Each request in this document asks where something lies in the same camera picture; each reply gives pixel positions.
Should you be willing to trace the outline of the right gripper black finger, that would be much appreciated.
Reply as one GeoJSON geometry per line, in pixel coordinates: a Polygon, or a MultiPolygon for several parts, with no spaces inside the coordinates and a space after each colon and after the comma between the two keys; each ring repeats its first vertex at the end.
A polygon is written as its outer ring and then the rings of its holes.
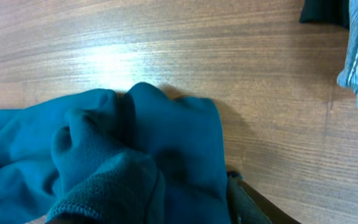
{"type": "Polygon", "coordinates": [[[227,171],[226,197],[233,224],[300,224],[247,184],[236,171],[227,171]]]}

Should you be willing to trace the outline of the dark blue polo shirt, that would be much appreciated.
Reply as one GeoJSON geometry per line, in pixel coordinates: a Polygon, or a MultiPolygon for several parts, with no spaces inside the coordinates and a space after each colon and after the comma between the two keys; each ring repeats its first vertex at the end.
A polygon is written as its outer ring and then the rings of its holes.
{"type": "Polygon", "coordinates": [[[229,223],[212,100],[148,83],[0,110],[0,223],[229,223]]]}

